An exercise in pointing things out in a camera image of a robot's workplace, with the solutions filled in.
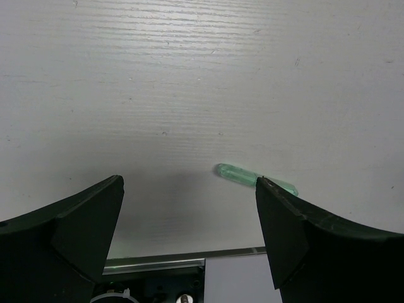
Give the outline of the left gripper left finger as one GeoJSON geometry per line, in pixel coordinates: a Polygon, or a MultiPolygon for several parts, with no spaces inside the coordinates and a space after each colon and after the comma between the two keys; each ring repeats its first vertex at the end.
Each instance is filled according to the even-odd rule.
{"type": "Polygon", "coordinates": [[[90,302],[124,197],[113,175],[1,222],[1,302],[90,302]]]}

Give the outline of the green translucent tube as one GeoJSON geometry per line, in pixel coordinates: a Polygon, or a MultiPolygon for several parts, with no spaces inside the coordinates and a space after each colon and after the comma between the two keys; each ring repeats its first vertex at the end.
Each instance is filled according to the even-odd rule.
{"type": "Polygon", "coordinates": [[[250,170],[242,169],[242,168],[236,167],[234,165],[220,163],[216,166],[215,170],[216,170],[216,174],[218,176],[220,176],[226,180],[236,182],[238,184],[242,184],[243,186],[256,187],[257,179],[259,177],[264,177],[264,178],[271,180],[272,182],[274,182],[275,184],[277,184],[278,186],[280,186],[281,188],[283,188],[290,194],[293,194],[294,196],[299,195],[297,188],[291,183],[281,181],[278,179],[274,179],[272,177],[266,177],[262,174],[258,174],[256,172],[252,172],[250,170]]]}

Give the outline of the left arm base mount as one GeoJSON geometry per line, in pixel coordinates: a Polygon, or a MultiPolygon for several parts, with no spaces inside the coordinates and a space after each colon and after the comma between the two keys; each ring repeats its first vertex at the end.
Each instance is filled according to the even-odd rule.
{"type": "Polygon", "coordinates": [[[203,258],[107,263],[91,302],[203,302],[203,258]]]}

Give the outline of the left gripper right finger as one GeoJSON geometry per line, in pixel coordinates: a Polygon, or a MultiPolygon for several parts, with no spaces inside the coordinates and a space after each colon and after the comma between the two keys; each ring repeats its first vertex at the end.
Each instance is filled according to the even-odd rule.
{"type": "Polygon", "coordinates": [[[260,177],[256,205],[284,302],[402,302],[403,235],[339,217],[260,177]]]}

